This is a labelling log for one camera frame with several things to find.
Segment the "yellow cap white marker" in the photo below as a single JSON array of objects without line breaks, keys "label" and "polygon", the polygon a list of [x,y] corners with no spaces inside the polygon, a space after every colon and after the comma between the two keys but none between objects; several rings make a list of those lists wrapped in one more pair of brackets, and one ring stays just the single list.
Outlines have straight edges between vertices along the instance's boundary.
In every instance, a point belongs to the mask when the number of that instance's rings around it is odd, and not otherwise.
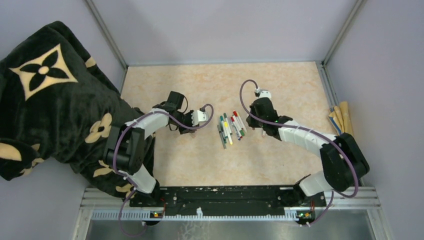
[{"label": "yellow cap white marker", "polygon": [[233,144],[233,140],[232,140],[232,138],[231,138],[231,134],[230,134],[230,132],[229,132],[229,127],[228,127],[227,122],[226,122],[226,121],[224,121],[224,122],[223,122],[223,125],[224,125],[225,134],[226,134],[226,136],[227,136],[227,139],[228,139],[228,141],[229,141],[229,144],[230,144],[230,145],[232,145],[232,144]]}]

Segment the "houndstooth patterned pen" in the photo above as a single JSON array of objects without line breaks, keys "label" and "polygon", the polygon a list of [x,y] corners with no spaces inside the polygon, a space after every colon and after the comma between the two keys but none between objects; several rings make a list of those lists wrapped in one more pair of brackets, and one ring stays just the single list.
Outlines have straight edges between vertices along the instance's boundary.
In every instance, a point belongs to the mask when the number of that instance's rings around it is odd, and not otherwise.
[{"label": "houndstooth patterned pen", "polygon": [[220,137],[222,146],[223,146],[224,149],[226,149],[227,148],[226,147],[226,140],[225,140],[225,136],[224,136],[223,130],[222,130],[222,128],[221,128],[221,126],[219,124],[217,124],[216,126],[217,126],[217,130],[218,130],[218,133],[219,133],[219,137]]}]

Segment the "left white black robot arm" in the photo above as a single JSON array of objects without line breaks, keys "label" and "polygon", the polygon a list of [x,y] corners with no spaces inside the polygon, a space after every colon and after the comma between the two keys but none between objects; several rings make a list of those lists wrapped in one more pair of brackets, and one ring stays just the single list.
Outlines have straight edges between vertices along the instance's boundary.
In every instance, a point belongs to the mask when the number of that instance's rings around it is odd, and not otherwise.
[{"label": "left white black robot arm", "polygon": [[117,186],[126,198],[141,193],[141,200],[149,207],[160,202],[159,182],[145,165],[153,134],[161,128],[173,125],[181,135],[194,133],[205,127],[210,117],[204,107],[182,111],[186,97],[171,91],[166,101],[133,120],[114,123],[111,126],[103,152],[103,162],[126,184]]}]

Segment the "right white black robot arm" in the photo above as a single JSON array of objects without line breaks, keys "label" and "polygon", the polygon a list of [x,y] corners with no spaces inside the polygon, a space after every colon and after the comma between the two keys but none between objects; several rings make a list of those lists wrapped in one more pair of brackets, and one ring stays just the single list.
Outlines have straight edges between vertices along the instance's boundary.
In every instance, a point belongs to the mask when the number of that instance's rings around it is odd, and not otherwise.
[{"label": "right white black robot arm", "polygon": [[[316,155],[322,170],[309,174],[293,186],[293,200],[307,206],[314,195],[335,191],[344,197],[354,197],[359,191],[359,179],[370,171],[370,166],[355,138],[349,133],[341,135],[321,133],[299,124],[286,115],[278,115],[268,97],[256,99],[245,107],[246,122],[251,128],[261,128],[268,136],[295,144]],[[345,191],[353,187],[353,193]]]}]

